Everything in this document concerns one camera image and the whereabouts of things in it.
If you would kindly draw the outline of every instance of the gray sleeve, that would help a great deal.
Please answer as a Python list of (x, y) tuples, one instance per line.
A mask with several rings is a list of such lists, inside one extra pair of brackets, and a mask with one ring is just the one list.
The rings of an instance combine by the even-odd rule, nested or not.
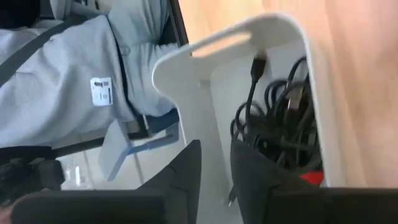
[(152, 84), (156, 61), (178, 48), (157, 45), (169, 18), (167, 4), (168, 0), (135, 0), (113, 6), (108, 16), (122, 51), (129, 100), (145, 115), (162, 116), (174, 107)]

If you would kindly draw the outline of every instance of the wooden surface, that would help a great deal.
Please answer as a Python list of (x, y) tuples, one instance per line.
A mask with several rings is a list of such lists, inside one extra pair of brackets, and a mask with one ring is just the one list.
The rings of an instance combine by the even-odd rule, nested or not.
[(398, 1), (179, 2), (190, 42), (265, 12), (295, 18), (328, 62), (347, 185), (398, 187)]

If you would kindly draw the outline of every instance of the cable plug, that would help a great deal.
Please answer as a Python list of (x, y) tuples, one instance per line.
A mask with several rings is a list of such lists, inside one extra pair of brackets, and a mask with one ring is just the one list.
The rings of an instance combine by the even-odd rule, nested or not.
[(300, 106), (300, 100), (302, 99), (304, 87), (300, 87), (296, 90), (290, 91), (286, 98), (289, 99), (287, 104), (288, 110), (298, 110)]
[(253, 59), (253, 63), (251, 65), (251, 78), (252, 81), (257, 83), (259, 79), (264, 74), (264, 70), (267, 64), (267, 55), (265, 50), (258, 51), (257, 55)]
[(228, 195), (228, 206), (231, 207), (232, 204), (235, 202), (236, 199), (236, 192), (234, 190), (234, 187), (232, 187), (231, 191), (229, 192)]

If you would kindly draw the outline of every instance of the red object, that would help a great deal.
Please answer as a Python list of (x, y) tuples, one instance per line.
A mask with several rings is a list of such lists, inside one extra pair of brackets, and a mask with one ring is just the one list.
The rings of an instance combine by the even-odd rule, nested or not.
[(320, 185), (323, 181), (323, 171), (311, 171), (300, 176), (301, 179), (313, 185)]

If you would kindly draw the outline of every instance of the black strap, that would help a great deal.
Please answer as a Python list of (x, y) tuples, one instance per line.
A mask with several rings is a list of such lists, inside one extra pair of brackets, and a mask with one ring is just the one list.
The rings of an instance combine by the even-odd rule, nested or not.
[(0, 88), (17, 72), (17, 69), (37, 50), (43, 47), (53, 35), (59, 34), (71, 26), (82, 24), (86, 20), (87, 18), (83, 16), (71, 16), (65, 22), (45, 31), (17, 50), (0, 65)]

